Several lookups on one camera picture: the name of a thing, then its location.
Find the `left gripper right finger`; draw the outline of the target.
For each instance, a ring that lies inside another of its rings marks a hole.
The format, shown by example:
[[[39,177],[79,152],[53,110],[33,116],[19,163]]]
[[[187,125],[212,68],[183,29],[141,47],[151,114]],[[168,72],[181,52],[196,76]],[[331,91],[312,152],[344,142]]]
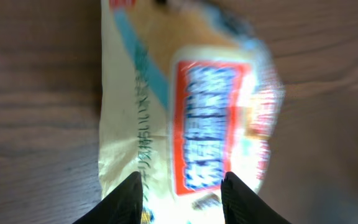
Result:
[[[233,172],[221,182],[225,224],[290,224]]]

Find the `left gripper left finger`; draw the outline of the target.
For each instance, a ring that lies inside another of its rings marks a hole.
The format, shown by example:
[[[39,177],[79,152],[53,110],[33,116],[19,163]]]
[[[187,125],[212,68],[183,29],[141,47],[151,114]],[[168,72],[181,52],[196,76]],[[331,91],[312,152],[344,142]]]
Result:
[[[142,202],[141,174],[135,171],[73,224],[140,224]]]

